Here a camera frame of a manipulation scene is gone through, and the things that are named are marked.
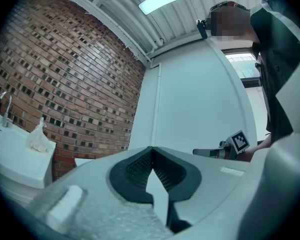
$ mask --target ceiling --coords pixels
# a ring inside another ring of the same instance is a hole
[[[84,7],[81,0],[73,1]],[[90,3],[89,8],[93,7],[93,9],[96,9],[98,12],[102,12],[115,22],[114,25],[121,27],[119,27],[121,32],[115,32],[113,26],[112,28],[110,27],[110,29],[114,31],[119,38],[121,38],[120,33],[124,32],[124,37],[121,39],[128,37],[129,44],[127,44],[127,46],[131,48],[131,44],[133,43],[132,46],[135,46],[139,51],[139,53],[137,52],[137,57],[142,57],[148,53],[150,58],[176,46],[200,39],[201,37],[196,27],[196,20],[205,19],[209,9],[216,3],[235,1],[248,9],[259,3],[259,0],[177,0],[148,15],[144,15],[138,7],[143,1],[144,0],[84,0],[84,3]],[[251,42],[246,41],[215,42],[221,49],[245,48],[251,46]]]

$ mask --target person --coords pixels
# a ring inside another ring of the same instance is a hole
[[[258,146],[247,149],[238,160],[250,161],[257,150],[269,148],[292,133],[287,115],[276,98],[300,62],[300,42],[290,30],[261,5],[245,8],[233,1],[216,4],[205,21],[211,36],[221,40],[252,41],[251,53],[258,63],[259,83],[267,108],[266,129],[270,135]]]

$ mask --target brick wall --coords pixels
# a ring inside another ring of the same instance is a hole
[[[28,132],[44,117],[44,134],[57,143],[55,179],[75,158],[128,148],[144,72],[114,33],[69,0],[20,0],[0,33],[0,93],[13,93],[14,123]]]

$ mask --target faucet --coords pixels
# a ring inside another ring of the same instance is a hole
[[[2,119],[2,126],[3,127],[8,127],[8,124],[9,122],[12,123],[13,121],[8,118],[8,113],[9,113],[9,109],[10,109],[10,105],[11,105],[11,101],[12,101],[12,94],[10,91],[4,91],[3,93],[1,93],[0,95],[0,100],[2,100],[2,98],[6,95],[6,94],[9,94],[10,98],[9,98],[9,105],[8,107],[6,108],[6,111],[4,113],[4,116],[3,116],[3,119]]]

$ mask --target plastic bag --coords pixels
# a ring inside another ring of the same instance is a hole
[[[44,123],[44,118],[40,118],[40,123],[28,135],[25,141],[25,146],[40,153],[48,153],[51,149],[48,138],[44,135],[43,127],[47,127]]]

